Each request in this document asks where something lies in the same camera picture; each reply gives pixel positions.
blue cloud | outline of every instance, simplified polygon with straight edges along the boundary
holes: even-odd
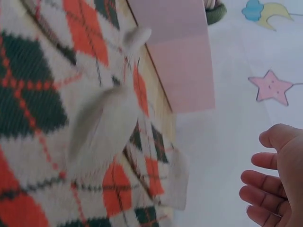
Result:
[[[242,14],[247,20],[259,21],[261,18],[261,12],[264,5],[259,2],[259,0],[249,0],[246,7],[242,9]]]

wooden board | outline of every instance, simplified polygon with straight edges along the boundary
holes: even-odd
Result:
[[[126,0],[117,0],[117,10],[123,13],[126,23],[137,26]],[[140,50],[139,72],[142,75],[147,90],[150,117],[155,118],[157,127],[171,141],[176,136],[176,116],[173,114],[147,47]]]

pink star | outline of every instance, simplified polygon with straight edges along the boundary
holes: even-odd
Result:
[[[258,102],[273,98],[279,103],[288,106],[285,93],[293,86],[292,83],[279,80],[271,70],[263,78],[249,77],[248,80],[259,88],[257,94]]]

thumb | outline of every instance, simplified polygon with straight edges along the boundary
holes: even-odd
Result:
[[[303,135],[303,130],[285,124],[276,124],[259,136],[259,141],[266,148],[280,150],[291,140]]]

yellow moon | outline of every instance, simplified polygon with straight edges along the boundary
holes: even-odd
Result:
[[[269,30],[275,31],[275,28],[268,23],[268,19],[272,16],[281,16],[289,20],[293,20],[284,5],[279,3],[266,3],[264,4],[264,8],[261,12],[261,18],[256,23]]]

